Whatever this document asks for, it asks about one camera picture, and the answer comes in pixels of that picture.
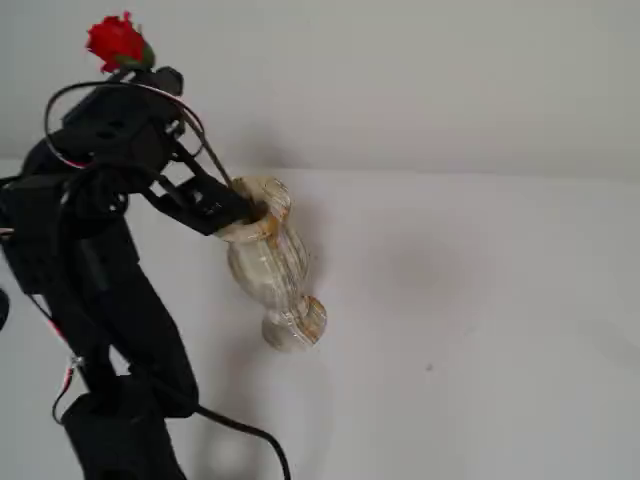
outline vase body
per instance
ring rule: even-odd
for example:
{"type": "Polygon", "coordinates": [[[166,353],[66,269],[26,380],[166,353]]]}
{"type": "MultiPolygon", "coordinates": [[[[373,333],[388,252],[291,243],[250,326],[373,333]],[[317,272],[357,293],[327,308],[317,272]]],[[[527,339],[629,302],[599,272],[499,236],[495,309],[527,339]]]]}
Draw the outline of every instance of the vase body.
{"type": "Polygon", "coordinates": [[[262,212],[254,223],[236,223],[217,233],[229,244],[231,273],[266,308],[264,339],[281,351],[304,350],[320,339],[327,317],[322,304],[303,293],[309,254],[288,221],[289,193],[273,177],[240,177],[233,186],[262,212]]]}

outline red flower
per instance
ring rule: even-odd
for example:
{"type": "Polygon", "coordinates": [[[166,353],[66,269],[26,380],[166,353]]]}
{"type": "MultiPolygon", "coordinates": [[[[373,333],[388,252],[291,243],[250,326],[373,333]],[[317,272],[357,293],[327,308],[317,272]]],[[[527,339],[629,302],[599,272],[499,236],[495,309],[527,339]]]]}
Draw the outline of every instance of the red flower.
{"type": "Polygon", "coordinates": [[[124,12],[124,20],[105,17],[89,30],[87,49],[106,62],[102,72],[113,72],[123,64],[144,65],[145,49],[149,48],[142,35],[133,29],[130,18],[129,12],[124,12]]]}

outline white wall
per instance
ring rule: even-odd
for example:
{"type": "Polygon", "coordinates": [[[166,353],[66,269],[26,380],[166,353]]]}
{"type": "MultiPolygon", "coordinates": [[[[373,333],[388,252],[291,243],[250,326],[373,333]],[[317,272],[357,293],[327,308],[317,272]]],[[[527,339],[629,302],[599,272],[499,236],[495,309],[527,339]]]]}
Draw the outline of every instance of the white wall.
{"type": "Polygon", "coordinates": [[[640,178],[633,0],[5,0],[0,156],[125,7],[229,163],[640,178]]]}

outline white wire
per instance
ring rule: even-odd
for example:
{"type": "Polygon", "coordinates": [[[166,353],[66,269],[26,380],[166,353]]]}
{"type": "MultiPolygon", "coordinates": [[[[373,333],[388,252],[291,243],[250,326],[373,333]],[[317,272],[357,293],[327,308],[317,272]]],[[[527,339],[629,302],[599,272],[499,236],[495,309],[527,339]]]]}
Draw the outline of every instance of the white wire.
{"type": "MultiPolygon", "coordinates": [[[[155,88],[155,87],[150,87],[149,85],[144,85],[141,83],[127,83],[127,82],[95,82],[95,86],[96,87],[100,87],[100,86],[105,86],[107,88],[117,88],[115,87],[115,85],[122,85],[121,88],[126,88],[125,86],[131,86],[131,88],[141,88],[144,90],[148,90],[150,92],[154,92],[162,97],[165,97],[169,100],[171,100],[174,103],[177,103],[178,105],[180,105],[182,107],[182,112],[186,115],[188,115],[189,117],[191,117],[192,120],[194,120],[197,124],[198,124],[198,128],[200,129],[200,133],[201,135],[204,136],[204,125],[202,123],[202,120],[200,120],[200,118],[193,112],[193,108],[191,108],[186,102],[184,102],[182,99],[180,99],[179,97],[176,97],[175,95],[172,95],[168,92],[165,92],[164,90],[160,90],[159,88],[155,88]]],[[[51,141],[51,137],[48,131],[48,125],[49,125],[49,114],[51,113],[51,107],[53,106],[53,104],[49,105],[47,110],[47,114],[45,115],[45,120],[44,120],[44,124],[45,124],[45,142],[47,144],[47,147],[49,147],[49,150],[51,151],[51,153],[53,153],[59,160],[61,160],[64,164],[73,167],[73,168],[77,168],[82,170],[83,168],[86,167],[86,165],[81,165],[79,163],[75,163],[72,162],[70,160],[67,160],[65,158],[65,156],[62,154],[62,152],[60,152],[60,150],[58,150],[56,148],[56,146],[53,144],[53,142],[51,141]]]]}

